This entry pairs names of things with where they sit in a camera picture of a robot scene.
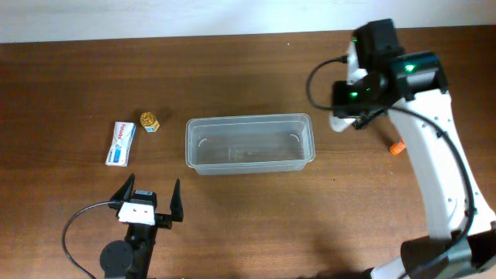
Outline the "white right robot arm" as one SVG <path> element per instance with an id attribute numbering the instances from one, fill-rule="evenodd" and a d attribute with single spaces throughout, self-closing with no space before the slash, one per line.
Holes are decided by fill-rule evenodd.
<path id="1" fill-rule="evenodd" d="M 366 278 L 459 278 L 495 265 L 495 213 L 470 170 L 439 58 L 406 53 L 390 19 L 353 32 L 347 79 L 333 85 L 330 126 L 361 129 L 387 114 L 403 139 L 421 188 L 428 233 L 404 242 Z"/>

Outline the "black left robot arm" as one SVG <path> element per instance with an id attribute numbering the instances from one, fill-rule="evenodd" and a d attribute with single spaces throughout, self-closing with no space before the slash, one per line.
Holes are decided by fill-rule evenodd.
<path id="1" fill-rule="evenodd" d="M 127 232 L 123 240 L 109 243 L 100 254 L 105 278 L 146 278 L 157 231 L 171 229 L 184 219 L 180 181 L 175 182 L 168 214 L 157 212 L 156 193 L 135 190 L 134 182 L 135 175 L 131 174 L 109 199 L 109 207 L 116 210 L 118 221 L 127 225 Z"/>

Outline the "white plastic bottle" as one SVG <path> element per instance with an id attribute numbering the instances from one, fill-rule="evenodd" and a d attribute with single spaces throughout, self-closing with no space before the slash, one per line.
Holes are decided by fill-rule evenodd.
<path id="1" fill-rule="evenodd" d="M 346 128 L 351 126 L 356 120 L 354 118 L 339 118 L 333 114 L 329 113 L 329 125 L 333 131 L 341 133 Z"/>

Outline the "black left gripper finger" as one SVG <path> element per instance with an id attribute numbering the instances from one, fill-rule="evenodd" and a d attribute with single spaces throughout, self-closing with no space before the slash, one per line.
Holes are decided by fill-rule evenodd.
<path id="1" fill-rule="evenodd" d="M 120 209 L 124 202 L 128 202 L 130 200 L 131 194 L 133 193 L 134 181 L 135 175 L 130 174 L 123 186 L 109 199 L 109 208 Z"/>
<path id="2" fill-rule="evenodd" d="M 170 216 L 173 222 L 183 222 L 184 209 L 181 201 L 181 182 L 176 180 L 170 200 Z"/>

